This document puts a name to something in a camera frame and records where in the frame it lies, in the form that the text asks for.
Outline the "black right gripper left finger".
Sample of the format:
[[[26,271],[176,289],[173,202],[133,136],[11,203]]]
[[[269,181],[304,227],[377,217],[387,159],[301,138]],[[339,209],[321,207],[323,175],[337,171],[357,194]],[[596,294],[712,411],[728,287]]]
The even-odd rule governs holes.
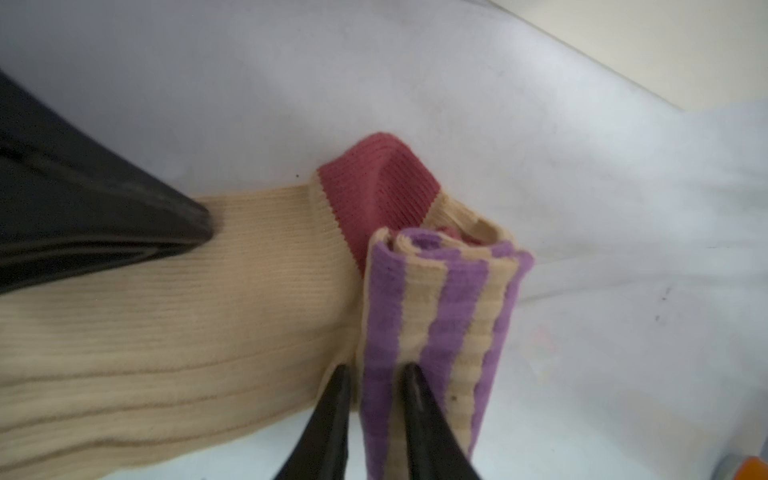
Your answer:
[[[348,459],[351,371],[335,368],[292,453],[275,480],[342,480]]]

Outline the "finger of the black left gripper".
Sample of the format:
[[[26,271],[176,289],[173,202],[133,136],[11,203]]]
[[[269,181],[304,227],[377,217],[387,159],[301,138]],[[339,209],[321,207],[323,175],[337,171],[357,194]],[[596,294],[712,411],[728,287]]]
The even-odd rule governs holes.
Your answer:
[[[1,291],[176,256],[211,240],[201,204],[1,77]]]

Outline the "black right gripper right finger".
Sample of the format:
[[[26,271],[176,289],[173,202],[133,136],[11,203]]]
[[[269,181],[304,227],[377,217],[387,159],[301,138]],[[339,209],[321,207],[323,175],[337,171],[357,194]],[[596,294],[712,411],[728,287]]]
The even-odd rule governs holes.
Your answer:
[[[416,363],[404,366],[402,396],[411,480],[480,480]]]

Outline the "beige pink purple striped sock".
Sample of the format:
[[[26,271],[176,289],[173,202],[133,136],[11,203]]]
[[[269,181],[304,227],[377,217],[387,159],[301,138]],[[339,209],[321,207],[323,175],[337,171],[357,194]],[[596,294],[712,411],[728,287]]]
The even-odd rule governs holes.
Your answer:
[[[206,200],[181,256],[1,299],[1,475],[98,479],[250,434],[354,374],[367,475],[407,477],[401,368],[471,453],[529,252],[393,135]]]

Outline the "cream divided organizer tray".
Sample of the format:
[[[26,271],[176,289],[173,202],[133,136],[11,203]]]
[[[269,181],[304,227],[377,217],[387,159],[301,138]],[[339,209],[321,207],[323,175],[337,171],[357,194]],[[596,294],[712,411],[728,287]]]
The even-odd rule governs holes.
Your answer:
[[[767,95],[764,1],[503,1],[501,7],[669,103]]]

